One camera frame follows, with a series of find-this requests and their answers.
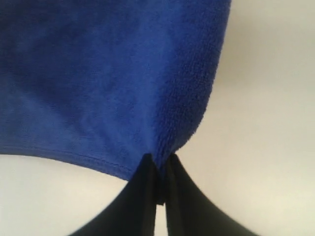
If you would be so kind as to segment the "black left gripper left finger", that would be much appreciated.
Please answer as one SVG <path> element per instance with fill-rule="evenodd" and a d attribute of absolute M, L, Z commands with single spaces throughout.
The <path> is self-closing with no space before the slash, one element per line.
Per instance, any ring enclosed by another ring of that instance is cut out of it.
<path fill-rule="evenodd" d="M 157 169 L 145 154 L 114 201 L 73 236 L 153 236 L 157 208 Z"/>

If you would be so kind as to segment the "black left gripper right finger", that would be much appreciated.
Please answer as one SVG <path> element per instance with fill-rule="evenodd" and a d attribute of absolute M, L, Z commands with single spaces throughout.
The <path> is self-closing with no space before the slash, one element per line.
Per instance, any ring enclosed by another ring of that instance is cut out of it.
<path fill-rule="evenodd" d="M 166 219 L 170 236 L 250 236 L 251 231 L 216 207 L 190 178 L 177 155 L 165 165 Z"/>

